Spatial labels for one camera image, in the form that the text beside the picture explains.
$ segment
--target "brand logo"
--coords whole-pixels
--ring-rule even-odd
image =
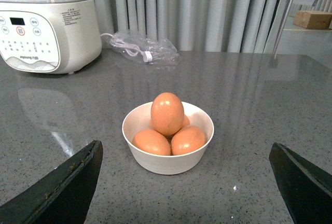
[[[30,60],[39,60],[38,57],[27,57],[27,56],[25,56],[25,55],[21,55],[20,58],[21,58],[21,59],[30,59]]]

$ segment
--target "digital display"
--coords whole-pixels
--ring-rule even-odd
[[[12,25],[25,25],[23,18],[10,18]]]

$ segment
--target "control panel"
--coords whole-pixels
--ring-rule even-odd
[[[0,11],[0,53],[8,65],[27,72],[50,72],[60,63],[51,24],[32,12]]]

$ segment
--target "button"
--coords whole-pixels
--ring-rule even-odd
[[[2,25],[6,24],[6,20],[3,17],[0,17],[0,24]]]
[[[17,33],[19,33],[20,36],[24,36],[24,34],[25,34],[25,30],[20,26],[18,26],[16,28],[16,31],[17,31]]]
[[[33,25],[33,26],[38,26],[39,23],[38,23],[38,20],[37,20],[37,19],[35,19],[35,18],[31,18],[31,19],[30,19],[30,24]]]
[[[35,34],[36,36],[40,36],[41,35],[40,29],[33,28],[33,34]]]
[[[2,32],[5,33],[5,34],[8,34],[9,33],[9,29],[5,26],[2,26],[1,28]]]

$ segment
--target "granite countertop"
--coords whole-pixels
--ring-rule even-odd
[[[103,50],[73,75],[1,60],[0,205],[100,140],[86,223],[293,223],[269,152],[278,142],[332,173],[332,71],[304,55],[180,54],[179,65],[158,66]],[[142,168],[121,132],[129,111],[166,91],[215,125],[201,161],[173,176]]]

